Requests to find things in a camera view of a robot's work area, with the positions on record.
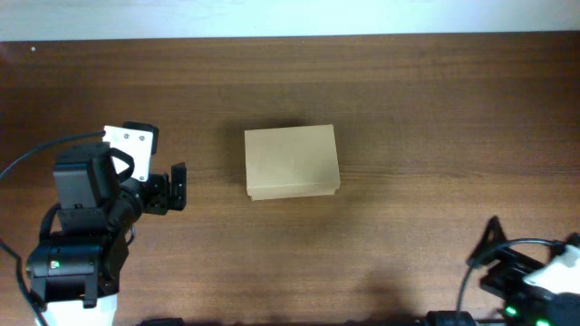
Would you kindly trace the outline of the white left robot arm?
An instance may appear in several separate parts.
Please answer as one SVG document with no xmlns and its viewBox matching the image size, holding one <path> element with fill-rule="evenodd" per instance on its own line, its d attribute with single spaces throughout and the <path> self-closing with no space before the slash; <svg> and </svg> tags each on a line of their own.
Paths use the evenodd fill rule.
<svg viewBox="0 0 580 326">
<path fill-rule="evenodd" d="M 129 154 L 106 143 L 74 146 L 56 159 L 59 201 L 25 267 L 39 324 L 111 325 L 135 223 L 185 208 L 185 164 L 147 181 L 132 178 L 134 168 Z"/>
</svg>

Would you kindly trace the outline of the brown cardboard box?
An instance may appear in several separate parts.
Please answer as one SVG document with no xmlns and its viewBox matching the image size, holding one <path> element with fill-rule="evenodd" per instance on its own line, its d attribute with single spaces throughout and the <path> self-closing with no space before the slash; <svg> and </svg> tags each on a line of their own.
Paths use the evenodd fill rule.
<svg viewBox="0 0 580 326">
<path fill-rule="evenodd" d="M 332 124 L 247 130 L 245 160 L 253 201 L 331 196 L 341 185 Z"/>
</svg>

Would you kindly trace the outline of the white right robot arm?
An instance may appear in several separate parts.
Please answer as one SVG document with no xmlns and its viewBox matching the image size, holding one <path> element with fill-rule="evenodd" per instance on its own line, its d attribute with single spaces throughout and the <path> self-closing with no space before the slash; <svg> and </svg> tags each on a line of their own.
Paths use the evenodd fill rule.
<svg viewBox="0 0 580 326">
<path fill-rule="evenodd" d="M 467 318 L 462 306 L 469 279 L 487 271 L 478 287 L 503 301 L 503 325 L 577 325 L 579 323 L 579 234 L 565 240 L 518 238 L 509 240 L 492 216 L 466 261 L 453 323 Z"/>
</svg>

